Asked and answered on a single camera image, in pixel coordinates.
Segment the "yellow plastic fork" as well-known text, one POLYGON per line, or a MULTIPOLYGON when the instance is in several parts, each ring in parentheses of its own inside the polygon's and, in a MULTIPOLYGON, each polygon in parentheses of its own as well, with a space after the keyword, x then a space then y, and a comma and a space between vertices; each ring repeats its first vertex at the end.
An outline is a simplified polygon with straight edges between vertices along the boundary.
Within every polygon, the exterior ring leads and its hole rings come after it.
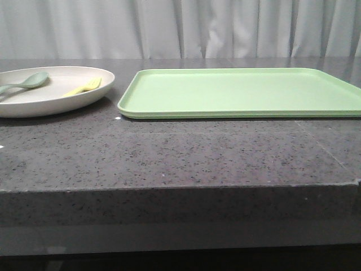
POLYGON ((79 86, 63 95, 63 97, 70 97, 73 95, 77 95, 86 91, 94 90, 98 88, 101 84, 102 78, 101 77, 94 77, 85 85, 79 86))

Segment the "beige round plate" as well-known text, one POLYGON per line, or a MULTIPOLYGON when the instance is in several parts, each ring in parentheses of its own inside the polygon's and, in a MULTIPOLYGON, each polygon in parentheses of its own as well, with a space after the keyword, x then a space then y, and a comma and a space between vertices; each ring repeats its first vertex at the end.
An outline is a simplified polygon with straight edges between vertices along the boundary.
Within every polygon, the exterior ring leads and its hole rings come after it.
POLYGON ((1 94, 1 117, 39 117, 76 110, 103 98, 115 80, 112 72, 101 68, 54 66, 2 72, 1 85, 20 83, 37 72, 49 74, 42 86, 30 90, 13 88, 1 94), (64 96, 96 77, 102 79, 98 88, 70 97, 64 96))

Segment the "light green plastic tray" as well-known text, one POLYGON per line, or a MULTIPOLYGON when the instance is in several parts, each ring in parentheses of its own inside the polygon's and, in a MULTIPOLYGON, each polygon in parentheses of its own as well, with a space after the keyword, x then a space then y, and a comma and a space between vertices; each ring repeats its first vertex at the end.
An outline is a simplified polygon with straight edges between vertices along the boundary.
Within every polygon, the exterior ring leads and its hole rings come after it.
POLYGON ((133 119, 359 117, 360 89, 311 68, 146 69, 118 108, 133 119))

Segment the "sage green plastic spoon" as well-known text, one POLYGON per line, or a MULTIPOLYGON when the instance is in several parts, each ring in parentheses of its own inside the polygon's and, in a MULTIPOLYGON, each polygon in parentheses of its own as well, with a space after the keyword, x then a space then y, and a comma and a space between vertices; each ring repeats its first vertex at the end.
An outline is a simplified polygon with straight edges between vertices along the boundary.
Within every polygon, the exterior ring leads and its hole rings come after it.
POLYGON ((47 72, 38 72, 29 76, 26 80, 20 83, 12 83, 1 86, 1 94, 12 88, 25 88, 33 89, 42 86, 48 79, 49 74, 47 72))

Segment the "grey pleated curtain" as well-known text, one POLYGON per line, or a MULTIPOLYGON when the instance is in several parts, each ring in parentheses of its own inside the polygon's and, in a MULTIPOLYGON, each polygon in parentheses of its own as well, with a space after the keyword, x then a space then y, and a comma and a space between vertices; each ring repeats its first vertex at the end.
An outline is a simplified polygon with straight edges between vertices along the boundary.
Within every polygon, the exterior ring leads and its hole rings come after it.
POLYGON ((2 59, 360 55, 359 1, 2 1, 2 59))

